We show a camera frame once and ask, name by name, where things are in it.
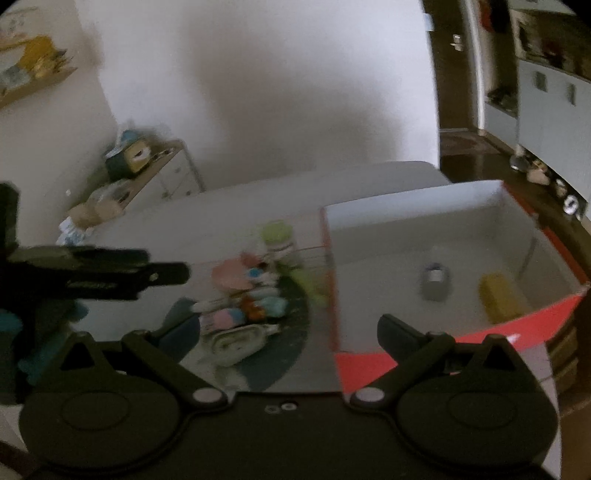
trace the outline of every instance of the green lid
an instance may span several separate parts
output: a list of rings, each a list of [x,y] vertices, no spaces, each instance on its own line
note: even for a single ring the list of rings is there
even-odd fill
[[[284,244],[291,240],[294,229],[283,220],[266,224],[261,232],[262,240],[267,245]]]

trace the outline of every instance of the jar with green lid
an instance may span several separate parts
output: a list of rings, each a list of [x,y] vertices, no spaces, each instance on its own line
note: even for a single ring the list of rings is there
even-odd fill
[[[291,225],[283,220],[270,222],[263,227],[261,236],[274,262],[288,268],[301,266]]]

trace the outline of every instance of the dark wooden floor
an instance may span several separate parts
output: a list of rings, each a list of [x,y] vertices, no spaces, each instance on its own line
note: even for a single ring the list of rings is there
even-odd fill
[[[453,182],[500,179],[525,199],[568,247],[591,277],[591,236],[566,216],[546,187],[534,185],[525,174],[511,170],[505,154],[454,155],[441,159],[441,171]],[[591,478],[591,295],[575,312],[579,341],[577,384],[560,397],[561,409],[572,413],[561,419],[563,473],[561,480]]]

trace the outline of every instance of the cabinet handle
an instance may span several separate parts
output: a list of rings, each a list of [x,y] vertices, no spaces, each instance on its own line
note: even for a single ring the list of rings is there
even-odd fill
[[[548,92],[548,79],[544,73],[535,73],[535,87],[542,92]]]
[[[572,106],[577,106],[577,86],[573,83],[569,83],[567,88],[567,95],[569,97],[569,102]]]

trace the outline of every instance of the doormat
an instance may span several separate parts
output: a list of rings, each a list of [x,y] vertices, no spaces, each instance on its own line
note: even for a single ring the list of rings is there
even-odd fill
[[[501,153],[480,135],[473,132],[440,133],[440,156]]]

